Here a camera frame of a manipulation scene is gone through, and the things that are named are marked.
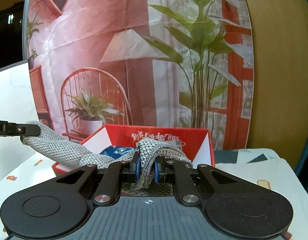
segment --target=wooden cabinet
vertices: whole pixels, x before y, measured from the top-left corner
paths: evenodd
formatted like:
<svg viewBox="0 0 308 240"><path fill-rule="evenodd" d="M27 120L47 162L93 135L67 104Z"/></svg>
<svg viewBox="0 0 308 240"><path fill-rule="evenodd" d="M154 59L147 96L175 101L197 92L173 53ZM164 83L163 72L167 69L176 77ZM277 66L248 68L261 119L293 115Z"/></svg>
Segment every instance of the wooden cabinet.
<svg viewBox="0 0 308 240"><path fill-rule="evenodd" d="M34 103L38 115L38 119L44 125L54 129L52 119L50 117L49 107L46 100L45 88L41 74L41 65L38 65L29 71Z"/></svg>

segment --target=circular pad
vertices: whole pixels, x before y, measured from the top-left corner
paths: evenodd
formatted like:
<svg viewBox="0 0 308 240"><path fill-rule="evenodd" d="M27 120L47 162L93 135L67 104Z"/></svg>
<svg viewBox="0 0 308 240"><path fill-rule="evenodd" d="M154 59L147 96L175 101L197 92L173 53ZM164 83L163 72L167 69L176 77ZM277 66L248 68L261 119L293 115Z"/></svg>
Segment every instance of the circular pad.
<svg viewBox="0 0 308 240"><path fill-rule="evenodd" d="M289 201L273 191L217 193L205 214L221 232L239 239L272 239L287 231L293 218Z"/></svg>
<svg viewBox="0 0 308 240"><path fill-rule="evenodd" d="M257 196L243 196L233 202L234 209L246 217L261 217L270 211L270 204Z"/></svg>
<svg viewBox="0 0 308 240"><path fill-rule="evenodd" d="M60 208L60 201L51 196L37 196L30 198L23 205L23 210L33 217L47 217L56 213Z"/></svg>
<svg viewBox="0 0 308 240"><path fill-rule="evenodd" d="M51 239L80 226L89 213L86 200L67 184L58 187L50 195L31 187L8 197L0 212L6 231L24 239Z"/></svg>

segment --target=crosshair marking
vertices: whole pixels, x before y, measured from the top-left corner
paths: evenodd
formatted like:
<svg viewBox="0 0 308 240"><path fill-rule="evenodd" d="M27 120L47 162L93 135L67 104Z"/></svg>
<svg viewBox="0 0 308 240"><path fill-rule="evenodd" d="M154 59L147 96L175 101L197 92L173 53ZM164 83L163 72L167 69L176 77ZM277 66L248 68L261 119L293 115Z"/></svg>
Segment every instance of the crosshair marking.
<svg viewBox="0 0 308 240"><path fill-rule="evenodd" d="M152 203L155 202L155 201L150 200L150 199L147 199L147 200L145 200L145 201L143 201L143 202L145 202L145 204L149 205L149 204L152 204Z"/></svg>

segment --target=building window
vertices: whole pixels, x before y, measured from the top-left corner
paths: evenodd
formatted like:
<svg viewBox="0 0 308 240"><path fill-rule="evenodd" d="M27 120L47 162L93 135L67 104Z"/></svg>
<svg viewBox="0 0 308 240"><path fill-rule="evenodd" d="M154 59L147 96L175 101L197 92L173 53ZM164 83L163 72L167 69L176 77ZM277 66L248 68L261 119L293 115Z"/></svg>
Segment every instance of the building window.
<svg viewBox="0 0 308 240"><path fill-rule="evenodd" d="M14 15L13 15L13 14L11 14L11 15L8 16L8 24L13 23L13 18L14 18Z"/></svg>

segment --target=white pot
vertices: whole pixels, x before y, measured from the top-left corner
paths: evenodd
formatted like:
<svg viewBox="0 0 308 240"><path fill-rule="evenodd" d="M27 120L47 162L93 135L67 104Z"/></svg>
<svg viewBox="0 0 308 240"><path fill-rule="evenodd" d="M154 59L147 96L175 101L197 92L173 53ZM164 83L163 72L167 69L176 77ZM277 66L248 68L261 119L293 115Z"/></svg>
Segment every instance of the white pot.
<svg viewBox="0 0 308 240"><path fill-rule="evenodd" d="M85 121L85 120L80 120L80 127L81 130L83 130L85 133L88 135L92 134L99 128L103 126L103 121Z"/></svg>

